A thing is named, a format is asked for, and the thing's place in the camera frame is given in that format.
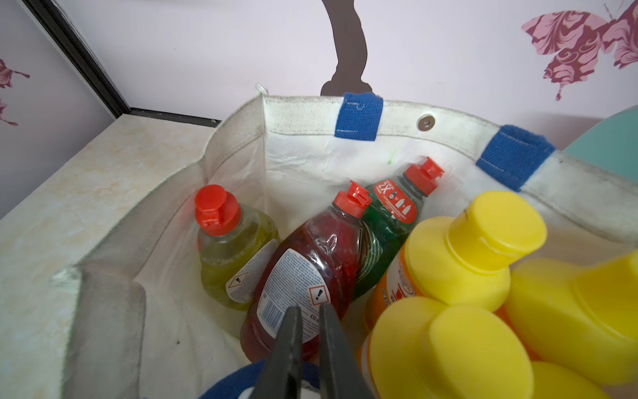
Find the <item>yellow-green soap bottle red cap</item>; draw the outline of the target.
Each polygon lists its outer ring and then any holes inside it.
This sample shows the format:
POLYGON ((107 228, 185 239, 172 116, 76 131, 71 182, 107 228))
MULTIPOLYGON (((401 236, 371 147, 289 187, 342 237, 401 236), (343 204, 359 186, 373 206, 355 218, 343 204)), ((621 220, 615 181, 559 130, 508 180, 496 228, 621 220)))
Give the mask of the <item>yellow-green soap bottle red cap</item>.
POLYGON ((222 186, 200 189, 194 205, 204 291, 226 308, 246 311, 280 244, 277 226, 222 186))

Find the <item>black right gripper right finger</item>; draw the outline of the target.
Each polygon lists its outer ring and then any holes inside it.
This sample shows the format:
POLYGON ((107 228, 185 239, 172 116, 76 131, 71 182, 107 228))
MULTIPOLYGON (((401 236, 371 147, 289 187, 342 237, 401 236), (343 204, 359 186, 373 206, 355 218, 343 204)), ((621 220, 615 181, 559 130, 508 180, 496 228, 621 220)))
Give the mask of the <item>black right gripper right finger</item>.
POLYGON ((320 307, 320 396, 327 399, 374 397, 360 372, 337 312, 320 307))

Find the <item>dark green soap bottle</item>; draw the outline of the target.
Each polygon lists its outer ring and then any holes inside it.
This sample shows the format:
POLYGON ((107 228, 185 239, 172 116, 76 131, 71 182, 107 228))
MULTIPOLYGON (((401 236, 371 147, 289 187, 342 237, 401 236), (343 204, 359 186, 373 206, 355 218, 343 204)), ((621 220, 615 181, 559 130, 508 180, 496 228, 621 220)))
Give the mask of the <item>dark green soap bottle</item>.
POLYGON ((372 202, 362 216, 363 247, 354 299, 375 287, 415 228, 444 170, 431 158, 367 187, 372 202))

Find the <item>orange soap bottle yellow cap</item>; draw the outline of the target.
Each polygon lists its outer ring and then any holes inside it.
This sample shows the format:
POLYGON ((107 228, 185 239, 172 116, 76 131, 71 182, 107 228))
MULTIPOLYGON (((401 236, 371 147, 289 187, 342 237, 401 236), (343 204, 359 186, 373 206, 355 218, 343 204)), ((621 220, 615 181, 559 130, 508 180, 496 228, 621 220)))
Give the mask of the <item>orange soap bottle yellow cap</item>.
POLYGON ((521 196, 490 191, 456 218, 426 219, 409 234, 370 295, 365 321, 410 297, 446 305, 498 310, 510 291, 510 267, 540 249, 548 237, 539 212, 521 196))
POLYGON ((497 310, 533 357, 603 386, 637 380, 637 253, 595 266, 536 258, 497 310))
POLYGON ((598 385, 565 367, 532 362, 533 399, 610 399, 598 385))
POLYGON ((492 312, 413 297, 388 307, 358 354, 378 398, 530 398, 533 368, 492 312))

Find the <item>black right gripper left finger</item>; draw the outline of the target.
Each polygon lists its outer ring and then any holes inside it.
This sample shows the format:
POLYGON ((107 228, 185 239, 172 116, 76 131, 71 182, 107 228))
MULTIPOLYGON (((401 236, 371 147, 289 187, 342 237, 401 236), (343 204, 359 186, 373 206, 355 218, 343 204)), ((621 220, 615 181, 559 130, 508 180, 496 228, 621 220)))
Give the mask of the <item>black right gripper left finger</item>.
POLYGON ((302 390, 302 314, 290 307, 250 398, 297 399, 302 390))

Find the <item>dark red soap bottle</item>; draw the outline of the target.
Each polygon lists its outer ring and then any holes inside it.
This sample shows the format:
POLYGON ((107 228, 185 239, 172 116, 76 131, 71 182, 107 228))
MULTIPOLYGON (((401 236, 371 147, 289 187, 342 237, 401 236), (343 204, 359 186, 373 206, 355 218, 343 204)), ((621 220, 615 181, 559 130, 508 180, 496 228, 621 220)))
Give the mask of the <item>dark red soap bottle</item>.
POLYGON ((250 362, 272 352, 290 307, 298 307, 302 314, 302 359, 314 359, 322 305, 331 305, 343 318, 352 303, 362 257, 362 216, 371 202, 369 192, 352 182, 277 247, 240 332, 241 348, 250 362))

